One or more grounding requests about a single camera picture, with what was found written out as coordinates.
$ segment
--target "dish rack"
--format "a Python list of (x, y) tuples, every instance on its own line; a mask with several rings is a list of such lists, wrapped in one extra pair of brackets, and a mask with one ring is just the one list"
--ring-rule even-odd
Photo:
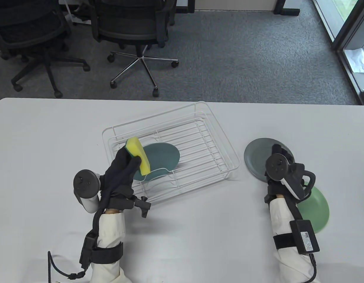
[(177, 167), (168, 174), (148, 182), (134, 180), (134, 194), (146, 196), (152, 203), (225, 180), (240, 165), (235, 150), (205, 102), (106, 128), (102, 137), (109, 163), (133, 136), (139, 138), (143, 147), (171, 143), (181, 154)]

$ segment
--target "gray plate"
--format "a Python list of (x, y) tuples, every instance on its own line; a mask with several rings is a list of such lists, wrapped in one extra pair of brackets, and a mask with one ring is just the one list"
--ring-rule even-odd
[(283, 143), (269, 138), (253, 140), (245, 149), (244, 158), (246, 166), (257, 179), (265, 183), (267, 182), (265, 176), (266, 160), (271, 156), (271, 150), (275, 143), (280, 144), (290, 155), (292, 155), (289, 148)]
[(167, 175), (177, 167), (180, 154), (178, 148), (170, 143), (152, 143), (144, 147), (145, 154), (151, 165), (151, 172), (142, 176), (139, 171), (134, 175), (134, 180), (150, 181), (162, 175)]

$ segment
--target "white sleeve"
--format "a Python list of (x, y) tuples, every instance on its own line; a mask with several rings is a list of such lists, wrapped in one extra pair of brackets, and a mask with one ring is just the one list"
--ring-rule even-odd
[[(126, 234), (124, 213), (102, 214), (99, 219), (99, 248), (113, 248), (123, 241)], [(119, 266), (119, 261), (111, 264), (91, 264), (93, 274), (90, 283), (132, 283)]]
[[(270, 202), (271, 225), (273, 236), (291, 233), (290, 221), (294, 220), (284, 198), (276, 198)], [(313, 266), (309, 256), (300, 255), (296, 247), (283, 248), (275, 251), (279, 260), (279, 276), (276, 283), (302, 283), (313, 275)], [(318, 275), (313, 283), (320, 283)]]

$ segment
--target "label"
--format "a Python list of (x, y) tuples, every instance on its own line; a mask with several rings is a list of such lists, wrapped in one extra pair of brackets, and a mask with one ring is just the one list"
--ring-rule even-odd
[(313, 252), (312, 243), (309, 238), (308, 232), (300, 232), (302, 241), (304, 243), (305, 250), (307, 252)]

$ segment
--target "sponge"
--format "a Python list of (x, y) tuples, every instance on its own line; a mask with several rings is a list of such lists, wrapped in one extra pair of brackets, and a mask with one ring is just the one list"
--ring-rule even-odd
[(148, 157), (145, 155), (144, 148), (139, 139), (136, 136), (129, 138), (124, 147), (132, 157), (139, 156), (141, 158), (140, 174), (142, 176), (149, 174), (151, 172), (151, 165), (149, 164)]

